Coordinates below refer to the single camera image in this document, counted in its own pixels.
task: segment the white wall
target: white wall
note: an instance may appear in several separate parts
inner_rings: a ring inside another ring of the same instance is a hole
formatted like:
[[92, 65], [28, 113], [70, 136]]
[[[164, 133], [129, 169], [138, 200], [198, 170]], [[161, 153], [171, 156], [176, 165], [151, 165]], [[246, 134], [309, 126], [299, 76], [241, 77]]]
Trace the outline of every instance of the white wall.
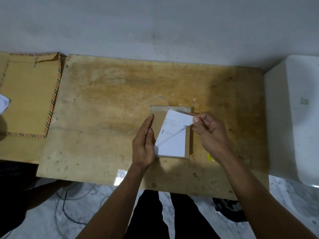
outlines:
[[319, 55], [319, 0], [0, 0], [0, 50], [270, 68]]

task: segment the white paper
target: white paper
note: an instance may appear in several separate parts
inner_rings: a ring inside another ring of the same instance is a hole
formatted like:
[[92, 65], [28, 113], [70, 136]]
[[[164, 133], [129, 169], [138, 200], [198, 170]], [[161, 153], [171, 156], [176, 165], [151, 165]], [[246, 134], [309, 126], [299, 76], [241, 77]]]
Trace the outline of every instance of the white paper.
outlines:
[[185, 156], [186, 128], [193, 124], [193, 116], [169, 110], [155, 143], [159, 156]]
[[0, 94], [0, 114], [2, 114], [9, 106], [10, 99]]

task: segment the person's left arm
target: person's left arm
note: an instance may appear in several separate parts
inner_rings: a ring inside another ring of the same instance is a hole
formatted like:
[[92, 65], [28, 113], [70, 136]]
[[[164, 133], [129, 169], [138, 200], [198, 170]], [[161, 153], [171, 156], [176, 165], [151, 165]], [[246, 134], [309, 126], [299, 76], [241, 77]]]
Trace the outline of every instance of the person's left arm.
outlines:
[[78, 235], [81, 238], [124, 238], [133, 211], [138, 188], [148, 166], [154, 161], [154, 115], [142, 124], [132, 142], [132, 165], [121, 184]]

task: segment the white tile floor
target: white tile floor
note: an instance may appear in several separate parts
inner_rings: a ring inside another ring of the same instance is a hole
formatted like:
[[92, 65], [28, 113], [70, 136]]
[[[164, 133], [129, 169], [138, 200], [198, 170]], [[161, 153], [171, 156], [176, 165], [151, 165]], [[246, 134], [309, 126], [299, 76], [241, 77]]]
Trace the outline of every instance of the white tile floor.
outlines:
[[[270, 191], [274, 197], [319, 237], [319, 189], [273, 176], [269, 177], [269, 181]], [[87, 223], [114, 189], [115, 186], [76, 183], [74, 188], [68, 192], [68, 200], [65, 201], [66, 214], [75, 221]], [[197, 196], [192, 196], [192, 198], [221, 238], [255, 238], [248, 222], [229, 221], [215, 211], [211, 198]], [[159, 199], [163, 204], [163, 219], [168, 225], [170, 238], [174, 238], [174, 207], [170, 195], [160, 192]], [[63, 200], [59, 199], [57, 195], [52, 196], [42, 205], [28, 211], [25, 221], [13, 230], [7, 239], [75, 238], [84, 226], [67, 219], [62, 211], [62, 206]]]

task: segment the forearm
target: forearm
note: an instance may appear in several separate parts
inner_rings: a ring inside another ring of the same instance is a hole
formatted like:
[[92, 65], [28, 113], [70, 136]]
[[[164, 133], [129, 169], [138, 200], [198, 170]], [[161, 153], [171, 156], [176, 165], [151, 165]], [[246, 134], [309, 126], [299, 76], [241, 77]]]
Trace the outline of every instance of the forearm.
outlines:
[[316, 238], [227, 150], [222, 167], [257, 238]]
[[144, 173], [145, 169], [132, 165], [121, 184], [77, 238], [123, 238]]

